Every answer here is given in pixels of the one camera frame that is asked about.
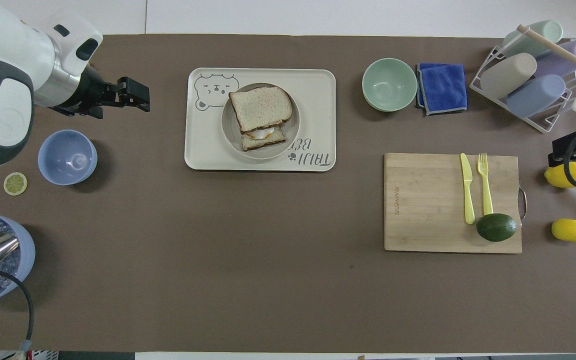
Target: lime half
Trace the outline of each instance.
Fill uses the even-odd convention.
[[[23,173],[13,172],[4,180],[4,190],[12,196],[18,196],[26,191],[28,179]]]

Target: folded cloth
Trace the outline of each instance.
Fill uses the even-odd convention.
[[[418,73],[426,115],[460,113],[468,109],[466,74],[462,64],[420,66]]]
[[[416,87],[416,107],[419,109],[425,109],[426,106],[424,105],[424,97],[421,95],[421,81],[419,80],[421,69],[430,69],[430,68],[437,68],[439,66],[446,66],[448,64],[442,63],[418,63],[416,64],[416,79],[417,79],[417,87]]]

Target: bread slice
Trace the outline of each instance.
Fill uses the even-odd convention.
[[[290,120],[293,106],[288,94],[277,86],[228,94],[242,133],[268,129]]]
[[[284,132],[282,131],[281,126],[275,127],[270,136],[266,137],[265,139],[253,139],[246,134],[241,135],[241,146],[244,151],[259,149],[263,146],[279,144],[285,141],[286,137],[284,136]]]

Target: brown table mat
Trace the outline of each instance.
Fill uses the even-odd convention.
[[[0,166],[0,215],[25,226],[34,349],[307,353],[576,352],[576,189],[547,185],[551,141],[482,96],[468,111],[384,113],[362,96],[383,57],[464,64],[496,39],[350,36],[106,36],[103,78],[150,87],[152,112],[105,119],[38,108],[22,153]],[[186,92],[199,67],[327,69],[336,77],[337,162],[325,173],[195,171],[184,162]],[[92,139],[95,173],[55,186],[39,173],[48,135]],[[384,153],[518,157],[528,195],[521,255],[384,250]],[[2,189],[21,171],[21,196]],[[250,198],[266,199],[251,205]],[[0,349],[25,333],[21,292],[0,299]]]

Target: yellow knife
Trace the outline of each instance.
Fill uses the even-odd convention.
[[[459,156],[461,157],[461,174],[463,175],[463,197],[466,224],[474,224],[475,210],[473,209],[473,198],[471,197],[473,171],[471,170],[471,164],[468,162],[468,157],[466,157],[466,154],[462,152]]]

